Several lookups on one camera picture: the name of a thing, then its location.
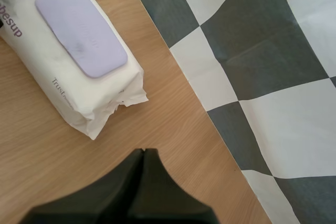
checkered floor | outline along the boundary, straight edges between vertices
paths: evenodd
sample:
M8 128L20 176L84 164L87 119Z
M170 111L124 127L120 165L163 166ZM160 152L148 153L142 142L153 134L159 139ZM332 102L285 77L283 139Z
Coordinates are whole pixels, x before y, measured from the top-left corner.
M273 223L336 223L336 1L141 0Z

gray floor tile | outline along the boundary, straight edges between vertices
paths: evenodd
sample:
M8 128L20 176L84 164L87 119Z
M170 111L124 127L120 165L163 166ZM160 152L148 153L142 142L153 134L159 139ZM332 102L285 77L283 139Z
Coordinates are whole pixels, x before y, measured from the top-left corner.
M239 102L215 108L208 114L241 170L272 175Z
M275 180L300 223L336 223L336 176Z
M186 0L141 0L168 47L199 25Z
M226 0L201 28L239 100L328 77L286 0Z

wood grain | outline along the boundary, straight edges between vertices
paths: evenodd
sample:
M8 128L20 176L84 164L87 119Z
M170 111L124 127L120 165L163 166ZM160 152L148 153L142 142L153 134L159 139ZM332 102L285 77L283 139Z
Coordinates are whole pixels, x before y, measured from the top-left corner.
M140 0L97 0L145 71L149 102L119 108L95 141L60 117L0 40L0 223L158 148L171 176L222 223L270 223Z

white plastic package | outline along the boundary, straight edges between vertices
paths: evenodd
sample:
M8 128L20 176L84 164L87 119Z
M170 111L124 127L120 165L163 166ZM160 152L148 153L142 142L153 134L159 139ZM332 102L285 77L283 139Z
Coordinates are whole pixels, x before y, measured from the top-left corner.
M16 51L64 120L95 139L118 105L147 101L143 70L95 0L125 49L127 63L90 78L76 65L35 6L35 0L0 0L0 36Z

baby wipes pack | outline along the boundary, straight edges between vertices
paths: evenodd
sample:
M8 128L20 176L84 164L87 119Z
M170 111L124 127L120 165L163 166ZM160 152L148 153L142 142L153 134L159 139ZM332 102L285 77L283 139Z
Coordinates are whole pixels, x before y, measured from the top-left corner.
M95 0L0 0L0 20L64 120L93 140L119 105L147 101L142 68Z

